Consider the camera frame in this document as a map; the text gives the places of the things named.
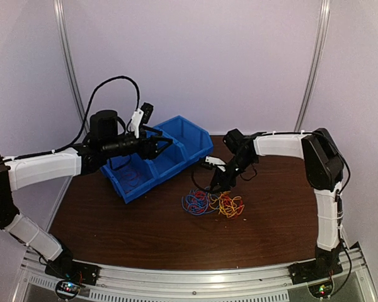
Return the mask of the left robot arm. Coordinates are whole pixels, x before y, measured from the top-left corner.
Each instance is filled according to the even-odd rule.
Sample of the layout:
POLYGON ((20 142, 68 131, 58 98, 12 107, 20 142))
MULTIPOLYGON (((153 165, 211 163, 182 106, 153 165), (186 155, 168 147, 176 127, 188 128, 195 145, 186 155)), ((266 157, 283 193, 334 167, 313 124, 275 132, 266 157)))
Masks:
POLYGON ((149 117, 150 113, 141 109, 134 111, 132 130, 119 133, 123 122, 117 112, 102 110, 91 116, 90 131, 81 143, 42 155, 0 155, 0 230, 54 262, 54 270, 64 279, 74 278, 78 266, 67 248, 15 206, 13 192, 52 179, 92 174, 114 157, 136 154, 143 160, 155 159, 173 141, 162 131, 148 127, 149 117))

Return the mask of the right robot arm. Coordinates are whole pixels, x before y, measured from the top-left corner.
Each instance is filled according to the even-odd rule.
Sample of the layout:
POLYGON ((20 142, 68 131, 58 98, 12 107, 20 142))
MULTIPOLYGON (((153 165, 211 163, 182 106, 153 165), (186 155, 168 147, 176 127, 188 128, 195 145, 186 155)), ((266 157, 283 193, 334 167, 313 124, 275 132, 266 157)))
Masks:
POLYGON ((204 162, 215 168, 210 192, 228 191, 245 170, 260 157, 279 156, 302 159, 318 210, 316 259, 310 271, 322 278, 331 271, 341 249, 343 169, 345 161, 325 128, 300 132, 256 132, 245 136, 238 129, 229 131, 223 142, 233 157, 224 162, 207 156, 204 162))

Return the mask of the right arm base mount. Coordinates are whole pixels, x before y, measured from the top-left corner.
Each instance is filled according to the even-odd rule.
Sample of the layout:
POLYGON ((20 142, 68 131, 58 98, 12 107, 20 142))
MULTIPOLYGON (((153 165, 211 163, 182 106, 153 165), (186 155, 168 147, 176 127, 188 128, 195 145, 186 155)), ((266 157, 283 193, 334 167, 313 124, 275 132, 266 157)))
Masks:
POLYGON ((315 258, 288 266, 292 284, 308 283, 309 293, 317 299, 329 298, 335 291, 333 276, 343 272, 339 252, 316 249, 315 258))

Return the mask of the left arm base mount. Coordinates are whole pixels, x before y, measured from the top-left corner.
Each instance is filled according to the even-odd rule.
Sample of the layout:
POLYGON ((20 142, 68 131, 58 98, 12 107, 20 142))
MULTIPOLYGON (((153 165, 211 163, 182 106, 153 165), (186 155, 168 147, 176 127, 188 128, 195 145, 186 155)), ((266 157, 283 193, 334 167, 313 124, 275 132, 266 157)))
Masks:
POLYGON ((55 294, 61 301, 76 298, 86 285, 97 283, 100 267, 94 264, 74 260, 72 252, 63 248, 54 260, 40 256, 45 264, 45 273, 59 278, 55 284, 55 294))

